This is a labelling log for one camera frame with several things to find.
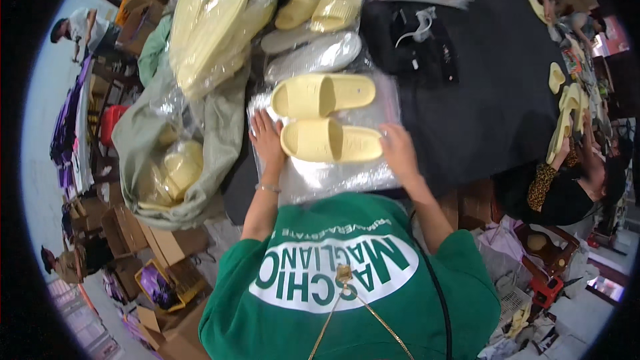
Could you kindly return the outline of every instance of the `yellow plastic crate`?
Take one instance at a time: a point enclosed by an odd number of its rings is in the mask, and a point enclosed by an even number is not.
[[[208,285],[207,280],[204,279],[202,274],[188,258],[181,260],[168,268],[163,268],[156,258],[149,260],[145,267],[148,265],[155,266],[160,275],[162,275],[169,285],[171,285],[172,289],[174,289],[178,296],[178,300],[180,300],[180,303],[176,304],[169,310],[161,309],[161,311],[171,313],[172,311],[185,308],[187,303],[193,300],[193,298]],[[136,282],[140,285],[140,289],[142,289],[142,292],[145,293],[147,298],[153,302],[148,292],[144,287],[142,287],[142,284],[140,284],[140,277],[142,276],[143,268],[140,268],[136,273]]]

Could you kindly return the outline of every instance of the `white t-shirt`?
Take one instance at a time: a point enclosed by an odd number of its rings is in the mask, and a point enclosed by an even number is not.
[[[82,8],[78,9],[73,14],[69,16],[69,24],[71,26],[71,40],[73,42],[76,41],[77,37],[80,37],[81,41],[84,41],[84,36],[86,36],[87,25],[86,20],[89,15],[89,9]],[[89,40],[89,51],[94,51],[102,37],[107,32],[109,28],[110,22],[103,19],[102,17],[96,16],[95,22],[93,24],[93,29],[91,30],[91,40]]]

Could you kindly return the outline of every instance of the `leopard print sleeve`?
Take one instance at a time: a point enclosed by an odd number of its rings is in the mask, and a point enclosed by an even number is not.
[[[536,178],[529,186],[529,195],[527,196],[527,203],[532,210],[540,211],[555,176],[556,170],[549,164],[543,163],[538,166]]]
[[[573,138],[569,138],[569,154],[567,154],[566,158],[564,159],[564,165],[566,165],[567,167],[573,167],[574,165],[578,164],[578,155],[575,154],[575,142],[573,141]]]

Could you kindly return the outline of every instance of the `hair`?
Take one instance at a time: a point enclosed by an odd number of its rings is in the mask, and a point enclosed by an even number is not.
[[[609,36],[607,35],[607,23],[604,22],[604,18],[600,14],[595,14],[595,13],[591,13],[590,17],[592,19],[596,20],[598,22],[598,24],[600,24],[600,27],[602,28],[602,31],[604,32],[604,35],[608,39]]]
[[[624,160],[618,157],[608,157],[606,163],[604,164],[605,168],[605,195],[601,199],[602,205],[604,207],[614,206],[622,195],[625,194],[625,189],[627,187],[627,175],[625,170],[627,169],[628,163],[625,164]]]
[[[51,43],[57,43],[60,40],[61,35],[58,33],[58,31],[60,29],[60,26],[62,26],[62,23],[66,20],[68,20],[68,18],[61,18],[60,20],[57,20],[55,24],[53,24],[51,35],[49,36],[49,38],[51,38]]]
[[[40,247],[40,257],[42,259],[42,262],[44,263],[44,271],[46,271],[47,274],[51,274],[51,263],[49,262],[49,253],[44,248],[44,246]]]

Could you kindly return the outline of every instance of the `black cable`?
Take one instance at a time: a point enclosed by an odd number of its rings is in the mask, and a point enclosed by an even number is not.
[[[411,217],[409,218],[409,225],[411,227],[412,222],[411,220],[413,219],[413,216],[415,215],[415,210],[412,211],[411,213]],[[427,265],[427,269],[429,270],[429,274],[431,275],[431,280],[433,281],[433,285],[436,288],[436,292],[438,293],[438,298],[440,298],[440,307],[442,307],[442,315],[444,316],[444,330],[445,330],[445,335],[447,337],[447,355],[446,355],[446,359],[447,360],[452,360],[452,354],[451,354],[451,348],[452,348],[452,344],[451,344],[451,320],[449,319],[449,308],[447,307],[447,301],[444,298],[444,293],[442,292],[442,287],[440,287],[440,282],[438,281],[438,278],[436,277],[436,273],[433,270],[433,266],[431,265],[431,262],[429,261],[429,257],[427,256],[427,254],[422,250],[422,246],[420,246],[420,244],[418,243],[418,239],[415,238],[415,236],[413,236],[413,231],[409,232],[409,235],[411,235],[411,237],[413,238],[413,241],[416,245],[416,247],[418,249],[420,249],[420,253],[422,255],[422,258],[424,259],[424,263]]]

